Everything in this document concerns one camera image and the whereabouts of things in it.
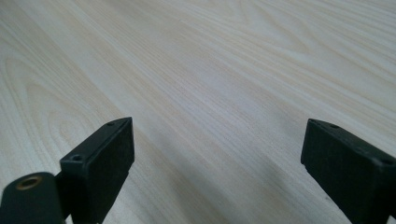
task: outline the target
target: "wooden surface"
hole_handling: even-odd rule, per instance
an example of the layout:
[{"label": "wooden surface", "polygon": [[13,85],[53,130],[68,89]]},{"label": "wooden surface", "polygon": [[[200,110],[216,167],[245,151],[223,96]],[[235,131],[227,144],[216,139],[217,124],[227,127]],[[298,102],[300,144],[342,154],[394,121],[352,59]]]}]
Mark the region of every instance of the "wooden surface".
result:
[{"label": "wooden surface", "polygon": [[102,124],[136,161],[106,223],[348,223],[308,118],[396,156],[396,2],[0,1],[0,188]]}]

